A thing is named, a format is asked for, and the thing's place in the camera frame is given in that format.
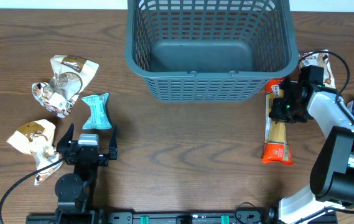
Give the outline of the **orange spaghetti packet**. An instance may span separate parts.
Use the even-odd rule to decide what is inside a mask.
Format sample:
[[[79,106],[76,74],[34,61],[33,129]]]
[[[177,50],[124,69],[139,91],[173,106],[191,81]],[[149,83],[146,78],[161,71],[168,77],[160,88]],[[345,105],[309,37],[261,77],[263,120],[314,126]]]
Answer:
[[[262,162],[267,164],[271,162],[281,162],[292,166],[290,146],[286,139],[286,126],[281,121],[273,121],[269,117],[272,111],[272,103],[275,98],[283,98],[284,93],[280,89],[280,84],[284,78],[272,79],[266,84],[266,115],[265,115],[265,133],[264,133],[264,151]]]

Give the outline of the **beige cookie pouch with window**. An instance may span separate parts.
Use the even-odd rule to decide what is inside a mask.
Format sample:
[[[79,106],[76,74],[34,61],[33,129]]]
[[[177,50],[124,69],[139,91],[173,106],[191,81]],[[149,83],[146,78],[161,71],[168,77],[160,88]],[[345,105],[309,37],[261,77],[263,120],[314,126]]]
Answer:
[[[96,75],[99,65],[75,55],[55,55],[50,59],[53,77],[32,85],[34,98],[59,118],[68,116],[78,97]]]

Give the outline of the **mint green snack packet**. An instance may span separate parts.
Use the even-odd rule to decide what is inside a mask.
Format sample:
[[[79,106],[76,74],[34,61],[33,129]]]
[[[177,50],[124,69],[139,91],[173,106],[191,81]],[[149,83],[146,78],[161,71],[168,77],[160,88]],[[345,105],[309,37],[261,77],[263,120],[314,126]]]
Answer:
[[[89,95],[82,98],[82,101],[90,107],[90,117],[83,125],[83,129],[111,129],[112,125],[108,118],[106,104],[109,93],[102,95]]]

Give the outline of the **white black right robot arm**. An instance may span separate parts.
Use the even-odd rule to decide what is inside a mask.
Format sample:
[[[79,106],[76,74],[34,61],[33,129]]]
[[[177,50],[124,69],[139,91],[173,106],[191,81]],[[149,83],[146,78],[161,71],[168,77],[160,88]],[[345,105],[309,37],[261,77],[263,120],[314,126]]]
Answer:
[[[281,83],[283,98],[275,98],[269,117],[274,121],[317,122],[326,141],[310,174],[310,184],[280,199],[264,214],[265,223],[310,223],[332,212],[354,214],[354,117],[340,93],[326,87],[322,67],[299,70],[296,82]]]

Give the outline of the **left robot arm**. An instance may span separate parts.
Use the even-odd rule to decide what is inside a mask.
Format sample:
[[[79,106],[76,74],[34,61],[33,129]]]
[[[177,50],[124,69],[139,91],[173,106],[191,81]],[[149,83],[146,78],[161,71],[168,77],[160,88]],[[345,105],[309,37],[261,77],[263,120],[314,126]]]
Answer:
[[[107,167],[116,160],[117,127],[111,129],[107,153],[99,152],[99,135],[81,134],[73,139],[71,125],[57,144],[57,152],[65,163],[73,166],[73,172],[61,176],[55,184],[58,197],[55,221],[57,223],[107,223],[107,214],[93,207],[98,168]]]

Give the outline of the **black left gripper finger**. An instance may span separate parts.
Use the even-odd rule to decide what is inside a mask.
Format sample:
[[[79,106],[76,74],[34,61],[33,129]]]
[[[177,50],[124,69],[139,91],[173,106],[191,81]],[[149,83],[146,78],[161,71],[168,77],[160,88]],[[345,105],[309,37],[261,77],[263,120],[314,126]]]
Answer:
[[[68,152],[71,150],[71,141],[73,138],[74,124],[71,124],[64,136],[59,140],[57,144],[57,152]]]
[[[108,159],[109,160],[116,160],[118,156],[118,147],[117,147],[117,126],[113,128],[112,135],[111,135],[111,140],[109,142],[109,154],[108,154]]]

